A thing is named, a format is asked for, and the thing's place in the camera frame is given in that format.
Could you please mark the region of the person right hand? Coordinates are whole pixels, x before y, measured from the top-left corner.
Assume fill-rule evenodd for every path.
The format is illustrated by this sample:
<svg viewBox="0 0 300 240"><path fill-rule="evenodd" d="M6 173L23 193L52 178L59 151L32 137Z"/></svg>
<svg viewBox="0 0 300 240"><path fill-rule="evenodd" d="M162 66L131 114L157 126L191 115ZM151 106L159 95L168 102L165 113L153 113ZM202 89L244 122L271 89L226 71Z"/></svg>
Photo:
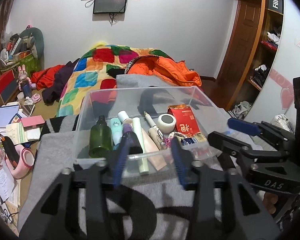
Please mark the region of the person right hand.
<svg viewBox="0 0 300 240"><path fill-rule="evenodd" d="M275 204L278 201L278 195L266 192L264 194L262 203L264 204L266 210L272 215L276 212Z"/></svg>

